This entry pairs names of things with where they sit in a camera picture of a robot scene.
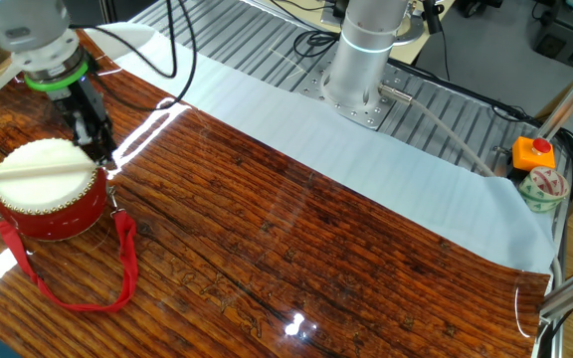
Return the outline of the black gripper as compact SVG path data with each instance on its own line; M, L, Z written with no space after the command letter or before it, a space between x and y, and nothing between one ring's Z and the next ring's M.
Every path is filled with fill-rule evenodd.
M90 160L96 166L111 164L116 149L111 121L99 92L88 77L83 75L64 88L51 90L50 99L76 133L76 145Z

